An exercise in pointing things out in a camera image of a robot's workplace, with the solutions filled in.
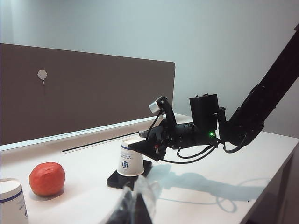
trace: cup logo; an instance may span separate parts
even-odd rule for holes
[[[129,168],[129,163],[127,161],[122,162],[122,167],[124,169],[128,169]]]

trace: white paper cup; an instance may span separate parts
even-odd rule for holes
[[[14,178],[0,181],[1,224],[27,224],[27,211],[21,183]]]
[[[117,172],[123,176],[138,176],[144,172],[143,157],[141,153],[131,150],[128,146],[140,140],[129,138],[121,143],[121,155]]]

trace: tomato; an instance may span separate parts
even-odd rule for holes
[[[51,196],[59,193],[64,186],[65,172],[56,162],[37,165],[29,175],[32,191],[39,196]]]

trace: robotic arm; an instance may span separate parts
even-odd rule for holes
[[[193,122],[183,124],[176,123],[171,105],[166,97],[161,96],[150,104],[149,108],[152,113],[158,113],[158,116],[165,112],[166,118],[158,126],[153,128],[154,122],[149,130],[139,134],[145,138],[144,141],[131,144],[129,147],[156,161],[166,161],[164,156],[167,147],[177,149],[177,156],[184,159],[199,156],[209,150],[204,156],[191,162],[206,157],[220,143],[224,145],[227,153],[237,152],[261,132],[264,127],[263,122],[296,81],[298,75],[299,31],[294,34],[265,77],[252,89],[229,121],[226,121],[225,108],[218,106],[217,94],[190,98]],[[217,122],[219,138],[215,133]],[[226,150],[225,142],[232,143],[236,148]],[[182,148],[197,145],[208,146],[193,156],[179,155]]]

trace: wire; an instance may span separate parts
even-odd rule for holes
[[[146,141],[148,141],[149,136],[150,136],[150,131],[153,128],[154,124],[156,123],[156,121],[158,120],[159,116],[163,113],[163,110],[160,110],[159,114],[156,116],[156,119],[154,120],[154,122],[151,124],[151,126],[149,127],[149,131],[148,134],[146,135]]]
[[[193,163],[193,162],[197,162],[199,160],[202,160],[203,158],[205,158],[206,156],[208,156],[211,152],[214,151],[214,149],[217,148],[218,145],[214,146],[207,154],[203,155],[202,157],[199,157],[198,159],[192,160],[192,161],[187,161],[187,162],[177,162],[177,161],[170,161],[170,160],[164,160],[164,159],[159,159],[161,161],[164,162],[169,162],[169,163],[175,163],[175,164],[188,164],[188,163]]]
[[[231,150],[226,150],[226,147],[225,147],[225,143],[223,144],[223,150],[226,152],[226,153],[235,153],[235,152],[238,152],[241,148],[243,148],[243,144],[244,144],[244,141],[247,137],[247,132],[245,132],[245,136],[242,140],[242,142],[234,149],[231,149]]]
[[[196,156],[199,156],[199,155],[205,153],[207,150],[209,150],[209,149],[212,148],[212,147],[213,147],[213,145],[209,145],[209,146],[205,147],[205,149],[202,150],[200,153],[197,153],[197,154],[195,154],[195,155],[191,155],[191,156],[187,156],[187,157],[184,157],[184,156],[181,156],[180,154],[178,154],[178,153],[181,151],[181,149],[179,149],[178,152],[177,152],[177,156],[178,156],[179,158],[182,158],[182,159],[191,159],[191,158],[194,158],[194,157],[196,157]]]

